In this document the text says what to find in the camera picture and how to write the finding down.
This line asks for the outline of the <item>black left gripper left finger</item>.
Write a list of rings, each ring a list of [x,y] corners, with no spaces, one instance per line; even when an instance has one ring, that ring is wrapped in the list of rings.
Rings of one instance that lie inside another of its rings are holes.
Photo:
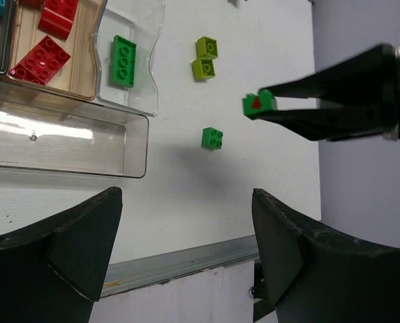
[[[0,235],[0,322],[88,322],[122,208],[122,190],[110,187]]]

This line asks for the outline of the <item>small red lego brick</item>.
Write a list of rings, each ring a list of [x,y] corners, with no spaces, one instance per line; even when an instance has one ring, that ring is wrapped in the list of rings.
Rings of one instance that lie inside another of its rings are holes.
[[[18,0],[20,5],[32,8],[40,9],[44,5],[45,0]]]

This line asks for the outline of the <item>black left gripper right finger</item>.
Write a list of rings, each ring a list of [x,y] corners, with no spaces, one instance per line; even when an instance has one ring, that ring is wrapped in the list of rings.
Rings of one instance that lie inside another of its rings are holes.
[[[260,188],[252,217],[280,322],[400,322],[400,248],[337,231]]]

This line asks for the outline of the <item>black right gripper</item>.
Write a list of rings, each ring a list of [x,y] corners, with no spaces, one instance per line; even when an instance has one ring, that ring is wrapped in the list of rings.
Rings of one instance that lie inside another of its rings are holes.
[[[394,55],[400,63],[400,46],[379,44],[314,74],[265,89],[282,98],[373,100],[380,97],[383,85],[393,76]],[[397,74],[397,110],[378,107],[270,110],[253,118],[279,124],[309,141],[345,141],[381,134],[384,140],[400,140],[400,71]]]

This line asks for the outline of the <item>long green lego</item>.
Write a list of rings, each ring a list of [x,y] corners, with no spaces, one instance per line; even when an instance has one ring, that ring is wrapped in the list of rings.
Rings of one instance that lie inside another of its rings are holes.
[[[115,35],[112,44],[110,80],[114,84],[132,88],[135,83],[137,45],[122,36]]]

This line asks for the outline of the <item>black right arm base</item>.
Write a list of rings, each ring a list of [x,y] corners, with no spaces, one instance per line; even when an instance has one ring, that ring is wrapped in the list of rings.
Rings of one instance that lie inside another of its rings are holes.
[[[256,262],[254,266],[254,284],[251,287],[251,295],[254,298],[253,322],[258,322],[274,311],[268,300],[265,278],[260,262]]]

